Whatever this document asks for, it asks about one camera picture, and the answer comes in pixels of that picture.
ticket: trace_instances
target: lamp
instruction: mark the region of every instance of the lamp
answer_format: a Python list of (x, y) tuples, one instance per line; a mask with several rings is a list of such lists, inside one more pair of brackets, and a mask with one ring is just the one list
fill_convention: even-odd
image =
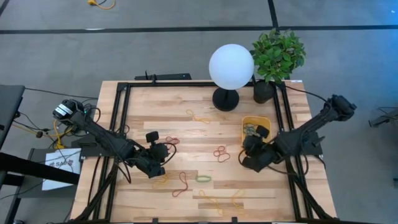
[(254, 61), (250, 52), (238, 44), (227, 44), (217, 49), (210, 58), (209, 73), (219, 86), (213, 93), (213, 104), (221, 111), (235, 109), (239, 102), (236, 89), (253, 76)]

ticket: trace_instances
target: yellow container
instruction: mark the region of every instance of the yellow container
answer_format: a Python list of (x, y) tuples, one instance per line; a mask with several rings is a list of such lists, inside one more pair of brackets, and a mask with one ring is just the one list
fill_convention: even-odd
[(257, 126), (261, 125), (263, 127), (265, 127), (266, 129), (269, 130), (269, 135), (267, 136), (267, 138), (263, 138), (262, 141), (264, 142), (269, 142), (271, 140), (272, 137), (272, 133), (271, 133), (271, 121), (266, 118), (266, 117), (259, 117), (259, 116), (245, 116), (242, 119), (242, 144), (244, 141), (244, 138), (246, 137), (246, 133), (244, 132), (244, 127), (249, 125), (252, 132), (256, 132)]

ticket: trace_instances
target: yellow bowl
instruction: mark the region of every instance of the yellow bowl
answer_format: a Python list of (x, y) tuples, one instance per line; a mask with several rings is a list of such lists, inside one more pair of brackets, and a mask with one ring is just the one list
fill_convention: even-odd
[(243, 132), (243, 126), (244, 126), (244, 124), (247, 124), (247, 123), (255, 125), (254, 129), (257, 129), (258, 125), (261, 125), (261, 126), (265, 127), (266, 129), (268, 129), (269, 134), (268, 134), (267, 138), (263, 139), (262, 141), (269, 142), (271, 140), (271, 137), (272, 137), (271, 121), (268, 118), (259, 117), (259, 116), (245, 116), (242, 119), (242, 144), (243, 144), (244, 138), (246, 137), (246, 134)]

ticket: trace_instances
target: lamp black base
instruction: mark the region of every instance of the lamp black base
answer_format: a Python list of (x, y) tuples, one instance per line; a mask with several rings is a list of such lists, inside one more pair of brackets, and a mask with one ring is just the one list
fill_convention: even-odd
[(213, 93), (213, 104), (220, 111), (231, 111), (239, 103), (239, 95), (236, 90), (218, 88)]

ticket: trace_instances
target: wood grain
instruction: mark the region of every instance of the wood grain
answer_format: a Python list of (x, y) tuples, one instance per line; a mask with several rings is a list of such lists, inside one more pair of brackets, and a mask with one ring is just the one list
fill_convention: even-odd
[[(98, 107), (102, 112), (99, 124), (105, 128), (109, 128), (116, 85), (117, 82), (103, 82), (99, 94)], [(303, 90), (303, 83), (300, 82), (287, 82), (287, 85)], [(273, 100), (259, 105), (252, 99), (252, 87), (244, 87), (238, 90), (240, 101), (237, 108), (222, 112), (211, 102), (215, 90), (216, 87), (183, 86), (132, 88), (126, 120), (131, 130), (127, 136), (147, 146), (145, 134), (158, 131), (160, 141), (172, 136), (179, 138), (180, 144), (177, 145), (175, 157), (165, 165), (169, 177), (166, 184), (157, 184), (154, 188), (154, 182), (162, 178), (148, 179), (135, 167), (130, 169), (132, 184), (129, 184), (119, 172), (112, 222), (151, 222), (154, 217), (159, 218), (160, 222), (227, 222), (231, 217), (247, 222), (294, 220), (287, 176), (270, 169), (256, 173), (238, 162), (241, 121), (245, 116), (265, 116), (271, 120), (271, 134), (274, 136), (278, 132)], [(297, 128), (311, 118), (307, 97), (304, 93), (290, 89), (287, 89), (287, 93)], [(281, 96), (279, 100), (287, 128)], [(192, 120), (186, 110), (192, 110), (198, 118), (207, 118), (211, 123)], [(218, 146), (226, 147), (231, 154), (230, 160), (217, 162), (213, 151)], [(89, 158), (83, 163), (72, 218), (78, 216), (87, 204), (95, 162), (96, 158)], [(309, 166), (306, 176), (308, 189), (325, 211), (334, 216), (335, 209), (323, 165), (309, 157)], [(273, 167), (285, 170), (284, 163)], [(182, 171), (187, 174), (188, 190), (174, 198), (173, 190), (185, 186), (178, 177)], [(99, 173), (94, 190), (98, 188)], [(208, 183), (198, 183), (195, 181), (196, 175), (210, 175), (213, 179)], [(244, 190), (244, 195), (237, 197), (235, 202), (244, 209), (237, 209), (232, 201), (232, 196), (239, 189)], [(200, 190), (211, 200), (217, 200), (222, 214), (213, 202), (200, 195)], [(101, 204), (100, 218), (104, 215), (107, 195), (104, 195)], [(302, 200), (300, 202), (302, 215), (305, 216)]]

